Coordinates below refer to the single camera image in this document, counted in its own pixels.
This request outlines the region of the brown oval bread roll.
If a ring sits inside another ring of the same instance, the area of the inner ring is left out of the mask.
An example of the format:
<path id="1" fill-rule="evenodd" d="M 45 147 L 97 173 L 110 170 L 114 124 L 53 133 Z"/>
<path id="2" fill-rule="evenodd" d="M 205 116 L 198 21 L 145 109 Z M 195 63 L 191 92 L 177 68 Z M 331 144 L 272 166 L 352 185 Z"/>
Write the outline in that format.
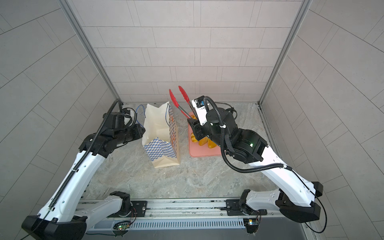
<path id="1" fill-rule="evenodd" d="M 213 149 L 217 146 L 217 144 L 215 144 L 212 140 L 208 139 L 207 141 L 207 144 L 208 144 L 208 148 L 209 149 Z"/>

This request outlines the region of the blue checkered paper bag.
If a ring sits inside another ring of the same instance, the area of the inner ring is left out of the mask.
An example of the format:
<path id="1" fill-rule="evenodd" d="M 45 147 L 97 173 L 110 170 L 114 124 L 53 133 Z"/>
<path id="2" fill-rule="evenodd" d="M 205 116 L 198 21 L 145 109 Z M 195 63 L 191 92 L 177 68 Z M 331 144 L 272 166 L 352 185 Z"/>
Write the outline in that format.
<path id="1" fill-rule="evenodd" d="M 159 107 L 145 107 L 144 147 L 154 168 L 178 166 L 180 164 L 179 134 L 170 103 Z"/>

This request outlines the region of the long yellow baguette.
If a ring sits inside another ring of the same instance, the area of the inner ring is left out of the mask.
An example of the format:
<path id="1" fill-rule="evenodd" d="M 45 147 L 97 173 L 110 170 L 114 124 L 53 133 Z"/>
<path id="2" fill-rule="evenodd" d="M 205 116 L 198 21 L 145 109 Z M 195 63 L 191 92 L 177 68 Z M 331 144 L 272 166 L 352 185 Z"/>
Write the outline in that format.
<path id="1" fill-rule="evenodd" d="M 204 137 L 203 139 L 199 140 L 199 145 L 200 145 L 200 146 L 203 146 L 203 145 L 205 145 L 207 142 L 208 142 L 208 138 L 207 138 L 207 137 Z"/>

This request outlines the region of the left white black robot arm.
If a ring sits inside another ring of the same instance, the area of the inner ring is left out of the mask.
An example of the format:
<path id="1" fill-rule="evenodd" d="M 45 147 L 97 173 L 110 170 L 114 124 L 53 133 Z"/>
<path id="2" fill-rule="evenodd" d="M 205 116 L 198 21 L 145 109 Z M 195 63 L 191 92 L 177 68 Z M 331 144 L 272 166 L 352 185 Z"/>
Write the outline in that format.
<path id="1" fill-rule="evenodd" d="M 130 195 L 115 191 L 89 209 L 77 211 L 93 175 L 110 153 L 143 137 L 145 128 L 107 129 L 88 135 L 80 146 L 72 169 L 37 215 L 27 216 L 22 229 L 36 240 L 80 240 L 95 224 L 110 215 L 136 217 Z"/>

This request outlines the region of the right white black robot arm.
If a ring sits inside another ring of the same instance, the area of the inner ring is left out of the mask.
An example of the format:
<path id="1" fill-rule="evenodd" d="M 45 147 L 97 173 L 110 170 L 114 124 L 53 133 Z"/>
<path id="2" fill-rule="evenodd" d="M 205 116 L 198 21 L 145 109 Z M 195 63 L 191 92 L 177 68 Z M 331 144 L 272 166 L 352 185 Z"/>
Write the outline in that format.
<path id="1" fill-rule="evenodd" d="M 229 110 L 194 107 L 193 112 L 196 118 L 189 118 L 188 123 L 197 140 L 207 137 L 217 144 L 232 170 L 242 174 L 261 172 L 278 187 L 269 192 L 244 190 L 238 203 L 244 215 L 279 211 L 297 223 L 320 219 L 316 198 L 323 194 L 322 184 L 297 174 L 256 132 L 239 129 Z"/>

